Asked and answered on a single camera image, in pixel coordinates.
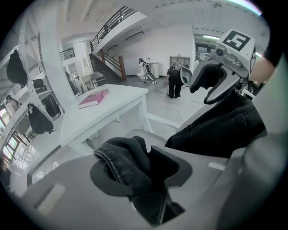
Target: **table leg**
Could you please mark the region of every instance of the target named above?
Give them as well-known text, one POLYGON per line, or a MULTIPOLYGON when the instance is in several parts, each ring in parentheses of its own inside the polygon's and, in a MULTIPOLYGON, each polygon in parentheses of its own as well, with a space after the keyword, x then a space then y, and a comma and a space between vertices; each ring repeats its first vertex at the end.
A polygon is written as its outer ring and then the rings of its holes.
POLYGON ((82 156, 88 156, 94 153, 94 150, 83 142, 78 143, 76 141, 72 141, 68 145, 82 156))
POLYGON ((138 113, 140 118, 140 123, 144 126, 144 130, 148 131, 148 126, 146 124, 146 114, 147 114, 147 105, 146 105, 146 96, 141 97, 141 103, 138 105, 138 113))

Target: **black cloth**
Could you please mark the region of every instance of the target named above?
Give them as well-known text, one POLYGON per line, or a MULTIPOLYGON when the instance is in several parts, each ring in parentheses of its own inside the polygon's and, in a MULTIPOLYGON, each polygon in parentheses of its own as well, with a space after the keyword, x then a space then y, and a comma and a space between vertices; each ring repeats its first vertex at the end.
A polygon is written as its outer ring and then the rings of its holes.
POLYGON ((146 194, 152 189, 151 164, 143 138, 115 137, 94 154, 107 164, 114 179, 131 186, 134 194, 146 194))
POLYGON ((229 158, 235 149, 246 147, 266 135, 252 101, 232 93, 192 124, 169 138, 166 147, 229 158))
POLYGON ((180 97, 181 92, 181 86, 184 85, 181 81, 181 75, 180 71, 173 70, 174 66, 171 66, 169 70, 167 71, 167 75, 170 75, 169 77, 169 97, 170 98, 178 98, 180 97))
POLYGON ((49 121, 44 114, 33 104, 28 104, 27 107, 32 106, 32 113, 28 110, 29 121, 33 132, 43 134, 53 130, 53 124, 49 121))
POLYGON ((26 85, 28 78, 27 74, 23 68, 21 59, 18 55, 17 50, 14 50, 14 53, 10 55, 10 60, 7 65, 7 78, 16 84, 26 85))

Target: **white desk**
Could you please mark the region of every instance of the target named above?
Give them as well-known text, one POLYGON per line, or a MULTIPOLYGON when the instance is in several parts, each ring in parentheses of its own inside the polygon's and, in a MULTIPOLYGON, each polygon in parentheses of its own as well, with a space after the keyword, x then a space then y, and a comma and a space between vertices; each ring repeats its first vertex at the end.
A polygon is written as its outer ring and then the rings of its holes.
MULTIPOLYGON (((47 90, 38 94, 40 100, 43 100, 45 97, 51 94, 52 90, 47 90)), ((21 121, 21 119, 26 115, 28 112, 27 105, 32 101, 28 98, 13 114, 10 118, 7 126, 3 130, 3 133, 0 137, 0 150, 3 150, 4 146, 6 145, 7 140, 9 139, 10 135, 14 131, 16 125, 21 121)))
POLYGON ((148 89, 105 84, 76 98, 76 103, 66 109, 61 125, 60 145, 69 145, 81 155, 93 154, 93 149, 83 143, 105 125, 138 105, 140 121, 146 124, 146 93, 148 89), (78 104, 92 92, 108 88, 109 92, 99 105, 79 109, 78 104))

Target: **floor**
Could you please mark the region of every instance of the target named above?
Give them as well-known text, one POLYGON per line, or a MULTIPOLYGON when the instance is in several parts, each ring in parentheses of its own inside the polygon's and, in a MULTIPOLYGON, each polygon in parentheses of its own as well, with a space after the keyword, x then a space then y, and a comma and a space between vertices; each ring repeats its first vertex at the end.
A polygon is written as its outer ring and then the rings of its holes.
MULTIPOLYGON (((126 84, 148 88, 149 92, 146 94, 148 112, 179 124, 184 123, 203 106, 207 94, 204 89, 191 94, 189 88, 183 88, 179 99, 170 99, 166 94, 164 78, 158 79, 157 85, 137 84, 137 82, 140 82, 139 78, 131 77, 127 79, 126 84)), ((101 129, 99 137, 92 139, 93 144, 100 146, 112 137, 124 137, 129 131, 141 128, 136 107, 124 113, 120 119, 119 123, 114 121, 101 129)), ((151 121, 151 125, 154 132, 165 139, 175 134, 173 128, 163 124, 151 121)), ((36 170, 31 173, 32 183, 36 183, 60 164, 81 157, 72 148, 65 146, 60 147, 46 159, 45 156, 58 146, 58 141, 58 134, 55 132, 52 135, 38 135, 27 147, 21 146, 15 154, 16 160, 11 164, 11 192, 22 196, 27 189, 27 174, 32 168, 36 167, 36 170)))

